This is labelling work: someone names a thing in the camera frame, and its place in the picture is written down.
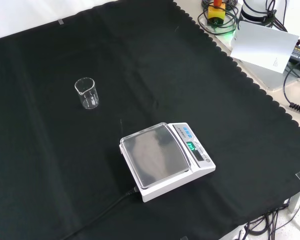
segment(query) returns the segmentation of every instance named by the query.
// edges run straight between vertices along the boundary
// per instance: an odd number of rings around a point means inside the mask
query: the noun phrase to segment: red cap
[[[221,4],[222,4],[222,0],[213,0],[213,5],[214,6],[220,7]]]

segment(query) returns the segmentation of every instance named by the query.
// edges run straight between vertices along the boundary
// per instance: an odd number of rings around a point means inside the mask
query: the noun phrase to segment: glass beaker
[[[74,84],[82,106],[85,109],[94,109],[99,104],[95,81],[90,77],[80,78]]]

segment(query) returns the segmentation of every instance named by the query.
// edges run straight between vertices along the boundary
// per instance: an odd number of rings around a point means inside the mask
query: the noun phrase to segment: green light
[[[194,146],[192,145],[192,142],[187,142],[187,144],[191,151],[195,150]]]

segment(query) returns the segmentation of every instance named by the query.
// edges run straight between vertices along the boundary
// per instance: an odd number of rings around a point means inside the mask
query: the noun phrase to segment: black cloth
[[[300,191],[300,127],[171,0],[126,0],[0,39],[0,240],[58,240],[135,186],[119,140],[187,122],[216,171],[80,240],[217,240]],[[76,80],[95,80],[85,110]]]

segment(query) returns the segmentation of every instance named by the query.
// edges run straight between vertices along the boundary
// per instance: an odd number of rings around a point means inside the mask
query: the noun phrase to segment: white wall
[[[115,0],[0,0],[0,38]]]

